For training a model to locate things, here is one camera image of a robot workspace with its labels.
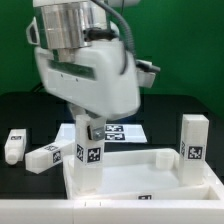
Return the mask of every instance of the black cable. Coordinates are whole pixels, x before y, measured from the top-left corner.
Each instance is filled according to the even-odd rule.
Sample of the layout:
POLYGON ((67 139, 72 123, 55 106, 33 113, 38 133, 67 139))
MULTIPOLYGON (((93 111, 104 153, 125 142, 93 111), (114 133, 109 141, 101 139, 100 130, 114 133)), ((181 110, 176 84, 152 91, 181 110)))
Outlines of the black cable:
POLYGON ((123 13, 124 13, 124 3, 125 3, 125 0, 122 0, 122 5, 121 5, 121 15, 123 16, 123 13))
POLYGON ((38 83, 36 86, 34 86, 31 90, 30 90, 30 92, 39 92, 41 89, 43 89, 44 88, 44 86, 43 86, 43 83, 42 82, 40 82, 40 83, 38 83))
POLYGON ((98 5, 99 7, 103 8, 106 12, 114 16, 119 21, 119 23, 124 29, 127 48, 132 53, 133 57, 135 58, 136 54, 135 54, 134 38, 132 35, 131 28, 129 27, 125 19, 107 4, 104 4, 103 2, 100 2, 99 0, 91 0, 91 1, 94 2, 96 5, 98 5))

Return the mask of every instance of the white bottle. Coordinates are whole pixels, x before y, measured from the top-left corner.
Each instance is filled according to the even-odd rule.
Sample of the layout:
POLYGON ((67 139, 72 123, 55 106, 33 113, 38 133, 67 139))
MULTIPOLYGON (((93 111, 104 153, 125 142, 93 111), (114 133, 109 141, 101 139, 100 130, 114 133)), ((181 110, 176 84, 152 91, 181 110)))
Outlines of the white bottle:
POLYGON ((9 165, 23 161, 26 147, 26 129, 13 129, 5 144, 5 160, 9 165))

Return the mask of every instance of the white robot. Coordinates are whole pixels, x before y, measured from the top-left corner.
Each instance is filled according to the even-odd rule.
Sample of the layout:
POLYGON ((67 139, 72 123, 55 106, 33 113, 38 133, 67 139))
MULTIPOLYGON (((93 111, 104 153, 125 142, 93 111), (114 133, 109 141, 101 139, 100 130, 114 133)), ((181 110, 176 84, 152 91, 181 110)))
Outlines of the white robot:
POLYGON ((34 0, 35 17, 27 29, 29 42, 38 45, 35 55, 45 89, 72 103, 73 114, 80 108, 89 111, 76 119, 74 176, 82 193, 96 190, 102 181, 106 119, 133 115, 140 105, 139 85, 151 87, 160 71, 136 59, 131 29, 109 6, 139 1, 105 2, 34 0), (125 41, 109 15, 123 27, 125 41), (100 154, 94 164, 87 161, 91 153, 100 154))

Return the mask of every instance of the small white cap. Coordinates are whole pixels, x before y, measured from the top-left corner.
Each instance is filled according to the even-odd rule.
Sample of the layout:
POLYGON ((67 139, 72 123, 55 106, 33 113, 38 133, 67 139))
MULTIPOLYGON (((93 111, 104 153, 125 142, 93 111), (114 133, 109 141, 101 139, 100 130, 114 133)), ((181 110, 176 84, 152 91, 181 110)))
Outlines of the small white cap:
POLYGON ((161 151, 156 153, 156 168, 160 170, 171 170, 174 165, 174 153, 161 151))
POLYGON ((9 164, 9 165, 15 165, 18 160, 19 160, 19 156, 20 156, 20 153, 18 152, 17 149, 11 149, 9 150, 9 152, 6 154, 6 162, 9 164))

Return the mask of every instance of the white plastic container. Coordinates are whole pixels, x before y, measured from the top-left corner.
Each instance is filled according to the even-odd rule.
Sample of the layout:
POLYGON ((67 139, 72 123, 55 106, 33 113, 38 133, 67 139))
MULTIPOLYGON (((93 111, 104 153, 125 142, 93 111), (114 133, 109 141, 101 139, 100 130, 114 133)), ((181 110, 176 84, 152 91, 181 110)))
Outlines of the white plastic container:
POLYGON ((26 147, 26 129, 13 129, 5 144, 5 160, 9 165, 15 165, 23 160, 26 147))
POLYGON ((26 154, 26 170, 39 174, 74 154, 74 141, 60 140, 26 154))

